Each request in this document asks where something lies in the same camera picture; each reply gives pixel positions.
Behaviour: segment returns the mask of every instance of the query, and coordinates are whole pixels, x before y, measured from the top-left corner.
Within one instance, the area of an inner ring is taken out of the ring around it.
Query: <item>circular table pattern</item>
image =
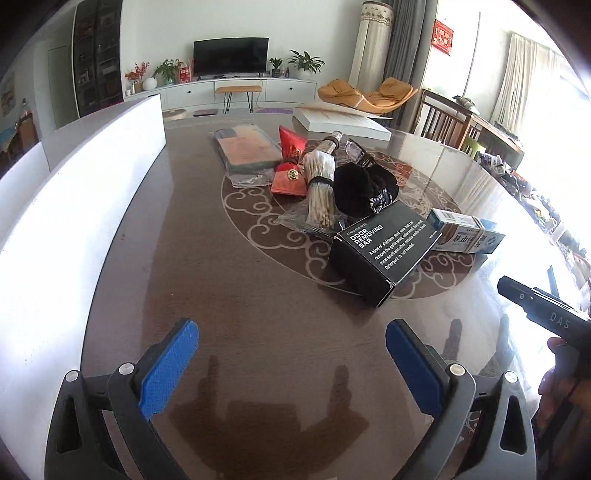
[[[306,152],[319,143],[309,141]],[[453,199],[426,175],[382,152],[368,151],[396,177],[400,187],[398,198],[423,218],[427,217],[432,207],[461,213]],[[337,166],[346,161],[344,149],[338,149],[334,155]],[[222,181],[222,202],[226,213],[253,246],[315,282],[355,293],[337,272],[327,268],[330,253],[328,242],[275,223],[279,215],[299,201],[296,197],[273,195],[269,187],[235,189],[227,177]],[[473,265],[473,255],[430,252],[394,290],[391,297],[419,299],[437,295],[458,285]]]

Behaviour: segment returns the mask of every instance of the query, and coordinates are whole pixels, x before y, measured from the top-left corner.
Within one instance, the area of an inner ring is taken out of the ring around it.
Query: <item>dark display cabinet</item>
[[[85,0],[74,20],[73,71],[80,117],[123,101],[119,29],[123,0]]]

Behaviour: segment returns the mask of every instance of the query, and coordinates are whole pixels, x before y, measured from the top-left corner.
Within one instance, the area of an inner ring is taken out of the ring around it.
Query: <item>green chair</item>
[[[474,157],[476,157],[476,152],[484,153],[486,152],[486,147],[484,145],[480,145],[473,138],[466,137],[464,143],[462,144],[461,151],[474,160]]]

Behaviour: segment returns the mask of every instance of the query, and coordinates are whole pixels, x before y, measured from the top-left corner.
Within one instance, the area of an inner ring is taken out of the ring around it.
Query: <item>black box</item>
[[[437,242],[441,232],[400,200],[337,234],[329,265],[379,307]]]

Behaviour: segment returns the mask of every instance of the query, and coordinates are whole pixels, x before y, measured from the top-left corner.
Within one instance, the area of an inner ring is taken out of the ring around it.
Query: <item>door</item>
[[[49,50],[47,65],[53,117],[57,129],[78,119],[70,48],[63,46]]]

